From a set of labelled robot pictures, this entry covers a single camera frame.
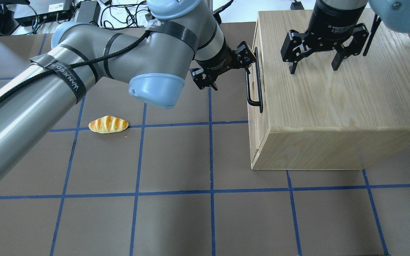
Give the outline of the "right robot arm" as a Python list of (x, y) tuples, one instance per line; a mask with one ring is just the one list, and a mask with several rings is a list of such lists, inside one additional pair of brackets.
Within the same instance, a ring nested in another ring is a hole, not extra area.
[(287, 32), (280, 55), (294, 74), (298, 62), (316, 52), (335, 51), (337, 71), (350, 56), (369, 52), (377, 29), (410, 33), (410, 0), (317, 0), (305, 32)]

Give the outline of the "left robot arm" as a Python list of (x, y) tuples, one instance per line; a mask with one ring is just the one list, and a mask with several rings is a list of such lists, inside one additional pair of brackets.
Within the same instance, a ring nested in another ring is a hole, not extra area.
[(129, 84), (129, 94), (158, 108), (175, 106), (191, 71), (196, 85), (247, 69), (256, 57), (246, 42), (229, 48), (218, 13), (203, 0), (148, 0), (152, 15), (140, 37), (92, 24), (65, 22), (51, 50), (0, 89), (0, 181), (103, 77)]

